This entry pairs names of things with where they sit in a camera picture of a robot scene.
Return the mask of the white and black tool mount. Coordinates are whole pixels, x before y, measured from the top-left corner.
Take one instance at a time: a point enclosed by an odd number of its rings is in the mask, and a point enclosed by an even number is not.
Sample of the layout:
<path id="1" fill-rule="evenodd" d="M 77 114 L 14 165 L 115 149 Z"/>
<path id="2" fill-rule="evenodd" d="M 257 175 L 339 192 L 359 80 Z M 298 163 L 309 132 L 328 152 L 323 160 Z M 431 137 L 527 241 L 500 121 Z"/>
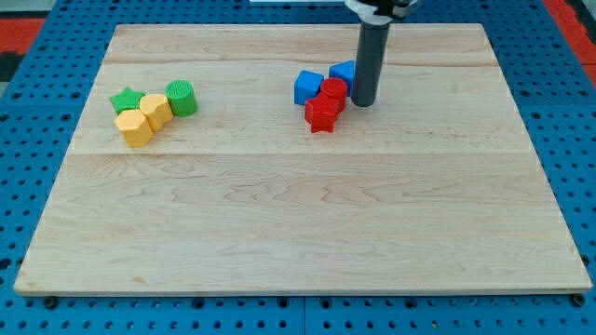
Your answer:
<path id="1" fill-rule="evenodd" d="M 419 8 L 419 0 L 345 0 L 344 3 L 368 24 L 404 20 Z"/>

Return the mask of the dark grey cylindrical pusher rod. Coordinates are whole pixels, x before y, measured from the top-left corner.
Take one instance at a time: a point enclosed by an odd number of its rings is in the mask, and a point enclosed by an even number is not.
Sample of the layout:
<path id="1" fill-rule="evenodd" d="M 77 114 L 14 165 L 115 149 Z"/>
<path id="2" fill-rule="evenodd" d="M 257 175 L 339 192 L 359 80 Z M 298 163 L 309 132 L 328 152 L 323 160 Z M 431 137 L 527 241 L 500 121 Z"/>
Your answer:
<path id="1" fill-rule="evenodd" d="M 376 100 L 389 28 L 389 23 L 360 25 L 351 93 L 351 100 L 358 107 L 372 106 Z"/>

